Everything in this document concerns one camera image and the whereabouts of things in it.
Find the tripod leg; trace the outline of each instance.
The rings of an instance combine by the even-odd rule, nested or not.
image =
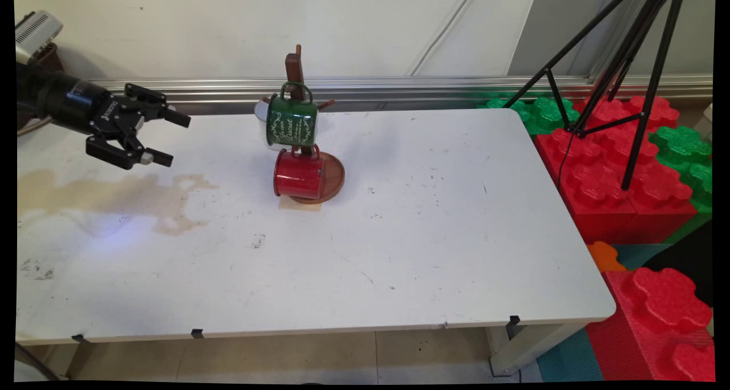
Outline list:
[[[657,14],[659,14],[659,10],[662,9],[662,6],[664,6],[664,3],[667,2],[667,0],[662,0],[662,3],[657,5],[654,12],[651,14],[651,18],[649,19],[648,25],[644,27],[644,30],[641,33],[641,37],[634,42],[634,46],[631,48],[630,52],[628,53],[628,58],[626,58],[626,62],[623,63],[623,69],[621,70],[621,73],[618,75],[618,79],[615,83],[613,83],[613,87],[608,92],[608,101],[613,101],[613,98],[616,97],[616,94],[618,93],[618,89],[621,87],[621,83],[623,83],[623,78],[626,78],[626,74],[628,74],[628,69],[631,67],[631,63],[634,62],[634,58],[636,58],[636,53],[639,52],[639,48],[641,48],[642,44],[644,43],[644,39],[646,38],[646,35],[649,34],[649,29],[651,29],[651,25],[654,23],[654,19],[656,19]]]
[[[583,110],[583,112],[581,112],[581,117],[579,117],[576,121],[574,125],[574,128],[576,130],[581,130],[586,126],[587,118],[589,118],[589,115],[591,115],[591,113],[595,109],[595,105],[598,104],[599,100],[606,92],[606,89],[608,89],[609,84],[613,80],[614,76],[616,76],[616,74],[618,73],[621,64],[624,62],[624,60],[626,60],[629,50],[631,49],[631,47],[634,46],[634,41],[643,29],[643,25],[647,23],[647,20],[654,12],[655,6],[657,6],[661,2],[663,2],[663,0],[646,0],[644,6],[642,6],[641,11],[636,16],[636,20],[633,24],[631,24],[631,28],[628,30],[626,36],[623,38],[623,42],[621,42],[621,45],[618,47],[618,51],[611,59],[611,62],[606,68],[604,75],[601,76],[597,85],[595,86],[595,89],[591,94],[591,97],[589,98],[589,103],[586,104],[586,108]]]
[[[510,98],[509,101],[506,102],[506,104],[504,104],[503,108],[511,107],[514,104],[514,102],[516,102],[522,95],[524,95],[530,88],[532,88],[532,86],[537,81],[539,81],[540,78],[545,76],[545,70],[549,70],[550,68],[555,66],[555,64],[558,63],[558,61],[561,60],[565,56],[566,53],[568,53],[571,49],[573,49],[573,47],[575,45],[577,45],[578,42],[580,42],[581,39],[583,39],[583,37],[587,35],[587,33],[591,32],[591,30],[593,28],[595,28],[595,26],[597,24],[599,24],[600,21],[602,21],[606,16],[608,16],[608,14],[610,14],[611,11],[613,11],[613,9],[616,8],[616,6],[618,6],[619,3],[621,3],[621,1],[623,1],[623,0],[611,1],[611,3],[609,3],[609,5],[607,5],[603,10],[601,10],[600,13],[598,13],[595,16],[594,19],[591,19],[591,22],[589,22],[585,27],[583,27],[583,29],[581,29],[581,31],[578,32],[578,34],[576,36],[574,36],[573,39],[570,40],[570,42],[568,42],[568,45],[564,46],[563,49],[559,50],[558,53],[556,53],[552,59],[548,60],[548,62],[545,64],[545,66],[540,68],[540,70],[537,72],[537,74],[535,76],[532,76],[531,80],[527,81],[525,86],[522,86],[522,88],[516,94],[514,94],[513,97]]]
[[[667,23],[664,25],[664,34],[662,34],[662,41],[659,42],[659,51],[656,53],[654,69],[651,71],[649,88],[646,91],[644,107],[641,111],[641,117],[639,118],[639,127],[636,129],[634,143],[631,146],[631,153],[628,155],[628,164],[626,165],[626,171],[623,174],[623,182],[621,182],[621,188],[623,190],[628,190],[629,185],[631,185],[631,176],[633,176],[634,174],[636,159],[639,157],[639,148],[641,148],[642,140],[644,140],[644,133],[646,132],[646,125],[647,123],[649,123],[651,107],[652,105],[654,105],[654,96],[656,96],[656,90],[657,88],[659,88],[659,79],[662,77],[662,69],[664,68],[664,62],[667,60],[667,52],[670,50],[672,34],[675,32],[675,26],[677,24],[677,18],[680,15],[681,7],[682,0],[672,0],[670,13],[667,16]]]

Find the robotic arm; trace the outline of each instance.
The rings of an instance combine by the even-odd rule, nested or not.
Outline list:
[[[164,119],[187,128],[190,117],[171,109],[164,94],[135,84],[126,84],[124,96],[115,96],[96,84],[60,71],[44,70],[34,55],[62,27],[45,11],[31,13],[16,25],[18,109],[50,115],[56,125],[89,135],[86,154],[122,169],[152,162],[171,166],[172,155],[146,148],[136,135],[150,120]],[[121,148],[109,141],[117,141]]]

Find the orange foam block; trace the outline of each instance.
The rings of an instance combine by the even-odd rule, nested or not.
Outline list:
[[[618,258],[618,251],[608,243],[595,242],[592,245],[587,245],[587,247],[599,271],[626,270],[625,266],[616,260]]]

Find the round wooden base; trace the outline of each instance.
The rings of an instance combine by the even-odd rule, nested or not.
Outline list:
[[[308,198],[290,197],[292,200],[298,201],[305,205],[316,205],[334,198],[344,185],[344,166],[338,158],[326,152],[320,152],[324,156],[324,194],[318,200],[308,200]]]

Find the green mug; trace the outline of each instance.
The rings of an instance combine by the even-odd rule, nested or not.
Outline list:
[[[310,96],[308,101],[287,99],[284,89],[290,84],[302,87]],[[317,104],[312,100],[312,91],[303,83],[287,81],[281,86],[281,93],[271,95],[269,111],[266,114],[266,141],[301,147],[315,145],[317,129]]]

